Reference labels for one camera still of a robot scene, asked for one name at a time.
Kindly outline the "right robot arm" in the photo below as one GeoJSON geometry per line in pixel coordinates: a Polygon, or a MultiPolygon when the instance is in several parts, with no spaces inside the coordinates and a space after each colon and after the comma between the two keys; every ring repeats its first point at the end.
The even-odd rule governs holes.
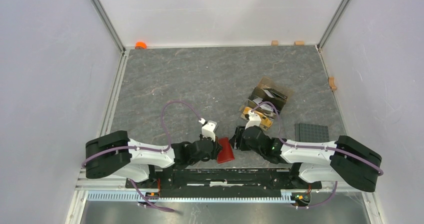
{"type": "Polygon", "coordinates": [[[368,193],[376,190],[383,175],[382,156],[347,135],[336,141],[299,142],[269,137],[258,126],[238,126],[230,145],[240,151],[253,151],[272,164],[291,164],[289,183],[302,188],[307,183],[344,181],[368,193]]]}

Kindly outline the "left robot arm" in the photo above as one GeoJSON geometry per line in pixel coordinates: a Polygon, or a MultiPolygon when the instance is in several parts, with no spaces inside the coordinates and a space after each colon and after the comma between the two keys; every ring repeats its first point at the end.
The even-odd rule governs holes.
{"type": "Polygon", "coordinates": [[[127,131],[119,130],[88,141],[82,166],[88,179],[115,175],[151,188],[157,182],[155,168],[185,169],[217,159],[222,149],[217,139],[203,135],[194,142],[153,145],[129,138],[127,131]]]}

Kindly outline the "gold card stack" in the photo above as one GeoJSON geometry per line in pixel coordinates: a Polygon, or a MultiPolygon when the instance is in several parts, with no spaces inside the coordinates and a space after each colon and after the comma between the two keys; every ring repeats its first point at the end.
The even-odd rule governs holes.
{"type": "Polygon", "coordinates": [[[271,121],[268,116],[256,110],[252,111],[252,108],[247,106],[242,110],[241,118],[247,120],[248,122],[248,112],[254,112],[261,117],[261,124],[259,128],[261,128],[263,131],[267,131],[272,126],[273,121],[271,121]]]}

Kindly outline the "white card stack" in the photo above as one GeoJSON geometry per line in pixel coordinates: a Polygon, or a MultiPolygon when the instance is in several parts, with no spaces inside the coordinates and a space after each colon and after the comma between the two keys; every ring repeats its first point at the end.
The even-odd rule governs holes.
{"type": "Polygon", "coordinates": [[[276,106],[270,101],[264,101],[262,98],[256,98],[253,100],[253,102],[256,104],[256,106],[252,109],[252,111],[263,109],[272,113],[278,113],[276,106]]]}

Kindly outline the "tiered acrylic card stand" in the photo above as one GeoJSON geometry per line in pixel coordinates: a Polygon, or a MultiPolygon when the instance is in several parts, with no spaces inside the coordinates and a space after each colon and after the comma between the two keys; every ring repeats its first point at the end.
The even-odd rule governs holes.
{"type": "Polygon", "coordinates": [[[240,107],[240,117],[248,120],[249,113],[253,112],[260,118],[259,127],[267,131],[293,94],[291,88],[278,85],[264,76],[240,107]]]}

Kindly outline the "black top card stack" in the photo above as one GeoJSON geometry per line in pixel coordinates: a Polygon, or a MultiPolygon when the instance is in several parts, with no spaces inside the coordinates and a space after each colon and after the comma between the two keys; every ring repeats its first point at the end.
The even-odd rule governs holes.
{"type": "Polygon", "coordinates": [[[273,88],[263,88],[262,89],[264,91],[264,93],[269,97],[269,98],[273,98],[273,99],[282,99],[282,100],[287,100],[287,96],[282,94],[281,92],[273,89],[273,88]]]}

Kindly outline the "grey studded baseplate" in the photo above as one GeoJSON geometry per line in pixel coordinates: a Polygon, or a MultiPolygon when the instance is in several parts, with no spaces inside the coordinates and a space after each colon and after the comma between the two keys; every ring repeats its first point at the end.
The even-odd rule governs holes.
{"type": "Polygon", "coordinates": [[[304,143],[329,142],[329,129],[324,125],[296,123],[295,140],[304,143]]]}

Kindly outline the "small wooden block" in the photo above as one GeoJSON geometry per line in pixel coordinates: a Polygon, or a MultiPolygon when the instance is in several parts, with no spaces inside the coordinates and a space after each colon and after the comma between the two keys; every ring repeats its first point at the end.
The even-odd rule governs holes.
{"type": "Polygon", "coordinates": [[[303,40],[296,40],[294,42],[294,45],[295,46],[304,46],[305,45],[305,42],[303,40]]]}
{"type": "Polygon", "coordinates": [[[272,40],[271,41],[271,46],[278,46],[279,42],[277,40],[272,40]]]}

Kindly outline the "curved wooden piece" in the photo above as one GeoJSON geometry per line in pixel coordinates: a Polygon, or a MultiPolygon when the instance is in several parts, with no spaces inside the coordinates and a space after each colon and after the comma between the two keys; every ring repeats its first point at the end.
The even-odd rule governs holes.
{"type": "Polygon", "coordinates": [[[338,87],[336,86],[336,83],[335,83],[335,78],[333,76],[330,76],[328,78],[328,84],[329,84],[330,90],[332,92],[334,92],[338,89],[338,87]]]}

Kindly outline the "orange round cap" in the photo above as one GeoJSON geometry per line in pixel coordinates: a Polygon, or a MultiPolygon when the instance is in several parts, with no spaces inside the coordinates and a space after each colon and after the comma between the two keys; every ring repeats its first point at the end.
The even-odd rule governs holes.
{"type": "Polygon", "coordinates": [[[146,49],[147,48],[147,44],[142,42],[142,41],[138,41],[135,43],[134,46],[135,49],[146,49]]]}

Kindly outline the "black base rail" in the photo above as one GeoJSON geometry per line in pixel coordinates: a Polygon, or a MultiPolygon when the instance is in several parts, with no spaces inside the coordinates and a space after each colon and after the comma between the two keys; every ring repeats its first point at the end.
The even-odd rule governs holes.
{"type": "Polygon", "coordinates": [[[135,186],[158,189],[161,198],[277,198],[282,190],[321,189],[322,183],[307,183],[288,168],[170,167],[135,186]]]}

